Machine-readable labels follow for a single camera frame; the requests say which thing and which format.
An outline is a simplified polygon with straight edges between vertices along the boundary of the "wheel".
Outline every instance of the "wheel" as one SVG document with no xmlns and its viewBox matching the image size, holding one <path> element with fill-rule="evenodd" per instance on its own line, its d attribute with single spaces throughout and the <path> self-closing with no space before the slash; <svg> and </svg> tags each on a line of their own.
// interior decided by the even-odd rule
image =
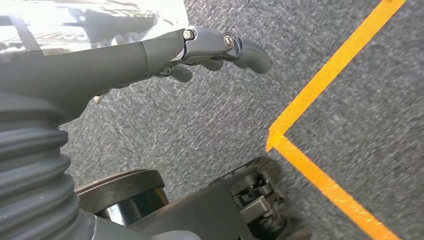
<svg viewBox="0 0 424 240">
<path fill-rule="evenodd" d="M 230 187 L 235 204 L 257 240 L 308 240 L 312 232 L 293 210 L 287 194 L 278 187 L 282 168 L 268 157 L 258 157 L 213 183 L 256 168 Z"/>
<path fill-rule="evenodd" d="M 156 170 L 131 170 L 94 181 L 76 190 L 80 207 L 128 227 L 169 203 Z"/>
</svg>

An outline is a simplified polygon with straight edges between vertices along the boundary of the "transparent plastic cover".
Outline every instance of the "transparent plastic cover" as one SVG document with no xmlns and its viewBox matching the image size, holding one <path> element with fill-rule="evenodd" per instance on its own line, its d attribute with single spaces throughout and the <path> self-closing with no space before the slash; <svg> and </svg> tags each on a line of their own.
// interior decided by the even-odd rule
<svg viewBox="0 0 424 240">
<path fill-rule="evenodd" d="M 0 0 L 0 57 L 140 42 L 188 25 L 183 0 Z"/>
</svg>

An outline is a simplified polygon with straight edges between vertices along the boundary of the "metal bolt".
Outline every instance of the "metal bolt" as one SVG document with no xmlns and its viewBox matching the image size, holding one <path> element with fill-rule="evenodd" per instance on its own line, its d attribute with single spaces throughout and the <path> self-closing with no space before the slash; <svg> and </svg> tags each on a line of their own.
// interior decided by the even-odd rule
<svg viewBox="0 0 424 240">
<path fill-rule="evenodd" d="M 103 97 L 103 95 L 95 96 L 95 97 L 93 98 L 93 100 L 94 100 L 94 102 L 95 102 L 96 104 L 99 104 L 99 103 L 100 103 L 100 100 L 102 100 L 102 97 Z"/>
<path fill-rule="evenodd" d="M 191 30 L 184 30 L 182 36 L 185 40 L 192 40 L 195 38 L 195 34 Z"/>
<path fill-rule="evenodd" d="M 224 45 L 228 49 L 232 49 L 234 47 L 234 38 L 230 33 L 224 34 Z"/>
</svg>

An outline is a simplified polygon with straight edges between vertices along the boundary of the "yellow floor line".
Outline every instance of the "yellow floor line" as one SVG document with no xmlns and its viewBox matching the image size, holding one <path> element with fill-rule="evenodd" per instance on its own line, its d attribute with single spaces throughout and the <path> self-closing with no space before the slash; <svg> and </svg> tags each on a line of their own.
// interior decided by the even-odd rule
<svg viewBox="0 0 424 240">
<path fill-rule="evenodd" d="M 405 1 L 383 0 L 378 4 L 271 125 L 266 143 L 267 151 L 271 148 L 278 150 L 331 202 L 375 240 L 399 238 L 316 166 L 284 134 Z"/>
<path fill-rule="evenodd" d="M 280 138 L 274 148 L 371 238 L 399 239 L 286 137 Z"/>
<path fill-rule="evenodd" d="M 405 0 L 384 0 L 378 4 L 271 125 L 266 144 L 267 151 L 404 3 Z"/>
</svg>

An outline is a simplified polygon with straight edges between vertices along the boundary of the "black wheel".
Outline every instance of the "black wheel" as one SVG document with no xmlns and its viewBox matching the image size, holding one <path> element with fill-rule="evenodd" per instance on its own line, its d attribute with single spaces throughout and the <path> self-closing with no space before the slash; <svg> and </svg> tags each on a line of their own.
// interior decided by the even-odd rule
<svg viewBox="0 0 424 240">
<path fill-rule="evenodd" d="M 243 171 L 254 168 L 249 174 Z M 287 194 L 278 187 L 283 177 L 279 163 L 258 157 L 217 179 L 214 183 L 244 177 L 231 186 L 235 204 L 257 240 L 308 240 L 312 232 L 290 205 Z"/>
<path fill-rule="evenodd" d="M 83 210 L 128 227 L 169 203 L 156 170 L 131 170 L 92 182 L 76 193 Z"/>
</svg>

